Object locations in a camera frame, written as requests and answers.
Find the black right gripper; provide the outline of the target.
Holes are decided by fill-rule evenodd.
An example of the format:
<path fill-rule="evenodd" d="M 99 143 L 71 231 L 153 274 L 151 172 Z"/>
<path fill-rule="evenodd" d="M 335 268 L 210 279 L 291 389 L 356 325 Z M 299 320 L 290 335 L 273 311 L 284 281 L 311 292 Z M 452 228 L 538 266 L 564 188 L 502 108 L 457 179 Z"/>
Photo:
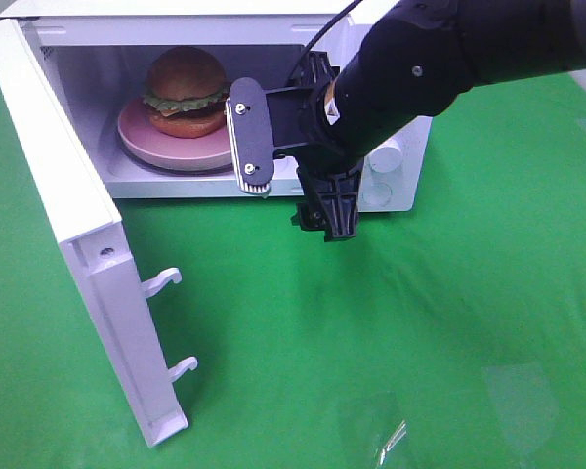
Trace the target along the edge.
<path fill-rule="evenodd" d="M 294 157 L 304 200 L 291 223 L 302 231 L 324 232 L 324 241 L 356 236 L 362 157 L 330 133 L 324 97 L 340 67 L 325 51 L 304 53 L 285 88 L 267 90 L 272 148 L 277 159 Z"/>

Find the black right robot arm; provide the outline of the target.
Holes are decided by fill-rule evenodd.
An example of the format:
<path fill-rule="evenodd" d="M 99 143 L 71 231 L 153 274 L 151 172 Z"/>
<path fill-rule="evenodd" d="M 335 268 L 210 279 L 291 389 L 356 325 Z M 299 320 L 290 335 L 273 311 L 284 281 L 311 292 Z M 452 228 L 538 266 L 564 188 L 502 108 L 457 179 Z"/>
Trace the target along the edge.
<path fill-rule="evenodd" d="M 586 1 L 400 1 L 342 68 L 306 48 L 268 95 L 277 154 L 304 201 L 294 223 L 356 233 L 362 161 L 419 116 L 475 87 L 586 68 Z"/>

